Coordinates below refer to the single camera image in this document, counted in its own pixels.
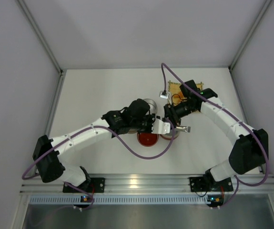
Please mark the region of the metal tongs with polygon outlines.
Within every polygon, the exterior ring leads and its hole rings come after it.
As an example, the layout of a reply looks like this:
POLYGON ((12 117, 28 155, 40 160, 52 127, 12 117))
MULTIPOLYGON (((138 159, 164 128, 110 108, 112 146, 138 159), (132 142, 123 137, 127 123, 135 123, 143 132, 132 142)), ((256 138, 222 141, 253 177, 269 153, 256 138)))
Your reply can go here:
POLYGON ((190 133, 191 132, 191 127, 190 126, 176 126, 175 130, 177 132, 185 132, 185 133, 190 133))

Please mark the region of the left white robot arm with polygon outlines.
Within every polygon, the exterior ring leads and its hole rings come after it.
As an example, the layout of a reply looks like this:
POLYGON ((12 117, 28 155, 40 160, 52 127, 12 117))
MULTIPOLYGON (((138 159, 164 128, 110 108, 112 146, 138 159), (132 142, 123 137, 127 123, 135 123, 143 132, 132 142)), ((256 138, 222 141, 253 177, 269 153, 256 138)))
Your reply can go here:
POLYGON ((128 107, 109 111, 77 131, 51 139, 41 136, 35 146, 33 160, 43 183, 59 179, 79 186, 90 178, 85 168, 69 163, 71 156, 96 142, 127 134, 131 130, 157 133, 160 122, 156 114, 150 112, 150 105, 143 99, 137 99, 128 107))

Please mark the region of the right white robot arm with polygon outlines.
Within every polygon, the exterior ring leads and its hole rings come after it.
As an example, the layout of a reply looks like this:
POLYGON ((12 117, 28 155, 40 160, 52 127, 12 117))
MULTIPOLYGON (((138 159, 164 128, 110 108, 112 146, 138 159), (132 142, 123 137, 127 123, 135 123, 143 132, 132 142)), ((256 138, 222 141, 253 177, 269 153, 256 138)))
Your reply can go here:
POLYGON ((211 187, 219 182, 243 175, 268 161, 268 133, 245 124, 233 115, 210 88, 200 90, 193 80, 180 85, 184 99, 177 105, 166 104, 164 116, 178 127, 181 119, 194 112, 208 117, 229 139, 233 148, 222 163, 206 170, 203 178, 211 187))

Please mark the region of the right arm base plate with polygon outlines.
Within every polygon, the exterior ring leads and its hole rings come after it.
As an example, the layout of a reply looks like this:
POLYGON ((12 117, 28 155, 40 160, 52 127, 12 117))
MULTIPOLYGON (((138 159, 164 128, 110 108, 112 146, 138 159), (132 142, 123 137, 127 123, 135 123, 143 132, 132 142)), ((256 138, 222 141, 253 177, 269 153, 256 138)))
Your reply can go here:
POLYGON ((190 186, 192 192, 232 192, 233 185, 230 178, 222 181, 209 181, 204 177, 190 177, 190 186))

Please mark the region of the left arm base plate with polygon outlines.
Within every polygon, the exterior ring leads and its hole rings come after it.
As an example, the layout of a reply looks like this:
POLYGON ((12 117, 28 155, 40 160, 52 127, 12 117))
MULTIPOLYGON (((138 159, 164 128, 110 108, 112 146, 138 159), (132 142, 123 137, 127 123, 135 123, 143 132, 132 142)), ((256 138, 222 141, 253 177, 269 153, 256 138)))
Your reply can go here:
MULTIPOLYGON (((93 177, 90 180, 83 182, 77 188, 87 192, 87 193, 104 193, 105 189, 105 178, 103 177, 93 177)), ((63 193, 78 193, 79 191, 68 186, 63 185, 63 193)))

